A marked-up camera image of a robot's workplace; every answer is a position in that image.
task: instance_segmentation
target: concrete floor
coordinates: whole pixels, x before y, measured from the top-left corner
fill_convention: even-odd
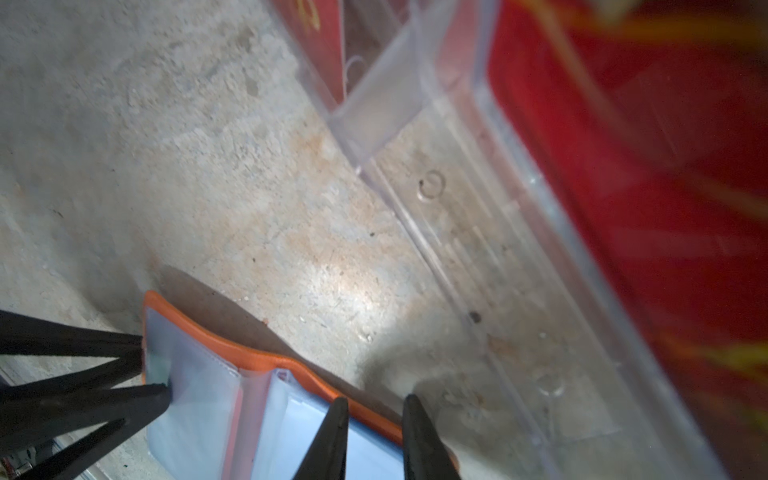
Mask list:
[[[451,412],[501,400],[446,387],[478,360],[295,70],[257,0],[0,3],[0,308],[138,333],[160,290],[391,409],[422,385],[448,412],[439,428],[466,437]],[[0,366],[23,382],[91,364]],[[98,467],[166,478],[143,434]]]

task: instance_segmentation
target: transparent plastic box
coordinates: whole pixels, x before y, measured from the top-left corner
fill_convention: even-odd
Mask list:
[[[492,371],[515,424],[492,439],[500,477],[724,478],[489,90],[500,2],[347,4],[379,48],[346,62],[343,101],[311,61],[298,76]]]

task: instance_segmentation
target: stained concrete surface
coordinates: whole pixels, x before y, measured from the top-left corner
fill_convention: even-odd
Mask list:
[[[391,409],[422,385],[448,406],[439,428],[466,436],[451,412],[480,397],[445,379],[462,359],[472,377],[475,355],[295,69],[256,0],[0,3],[0,308],[138,333],[160,290],[235,340],[268,329]],[[92,364],[0,362],[17,382]],[[143,433],[98,466],[167,476]]]

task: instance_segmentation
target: clear plastic container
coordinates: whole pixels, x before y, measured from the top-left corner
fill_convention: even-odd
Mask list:
[[[362,71],[341,102],[311,58],[299,79],[493,372],[472,389],[506,399],[515,427],[479,461],[510,478],[724,477],[489,90],[500,2],[347,3],[381,48],[344,62]],[[473,418],[472,441],[502,417]]]

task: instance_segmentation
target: orange leather edge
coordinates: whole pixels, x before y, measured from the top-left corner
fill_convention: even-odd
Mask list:
[[[147,308],[158,312],[169,319],[174,325],[181,328],[184,332],[192,336],[195,340],[211,349],[218,356],[232,363],[239,369],[252,370],[254,372],[266,372],[272,369],[288,369],[291,371],[296,381],[310,393],[314,393],[327,402],[332,402],[336,397],[341,396],[338,390],[325,383],[315,372],[298,360],[287,356],[276,355],[274,353],[262,352],[260,350],[250,349],[239,343],[224,339],[202,326],[197,325],[192,319],[177,310],[159,293],[152,290],[144,295],[144,308],[142,309],[142,318],[146,321]],[[373,431],[378,432],[384,438],[402,446],[402,430],[395,423],[390,422],[381,415],[374,413],[358,402],[348,399],[349,414],[368,426]]]

